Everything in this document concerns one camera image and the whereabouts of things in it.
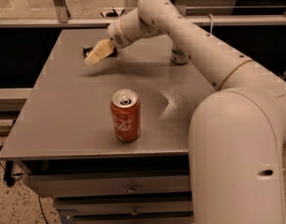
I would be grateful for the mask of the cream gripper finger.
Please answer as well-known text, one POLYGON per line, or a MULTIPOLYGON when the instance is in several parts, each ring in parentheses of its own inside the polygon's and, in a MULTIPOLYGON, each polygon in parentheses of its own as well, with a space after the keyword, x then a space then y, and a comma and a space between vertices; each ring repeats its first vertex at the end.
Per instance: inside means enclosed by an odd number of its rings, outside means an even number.
POLYGON ((88 66, 94 65, 98 63, 99 61, 100 61, 100 57, 95 51, 88 52, 84 59, 85 64, 88 66))
POLYGON ((108 39, 100 40, 93 48, 93 57, 102 60, 114 51, 114 45, 108 39))

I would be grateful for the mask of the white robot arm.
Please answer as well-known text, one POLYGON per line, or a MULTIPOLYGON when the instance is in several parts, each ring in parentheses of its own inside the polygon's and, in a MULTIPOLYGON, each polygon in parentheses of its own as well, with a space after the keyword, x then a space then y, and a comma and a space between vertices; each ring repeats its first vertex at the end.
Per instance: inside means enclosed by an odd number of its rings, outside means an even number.
POLYGON ((165 33, 214 87, 189 129, 194 224, 286 224, 286 82, 183 18, 170 0, 138 0, 86 64, 165 33))

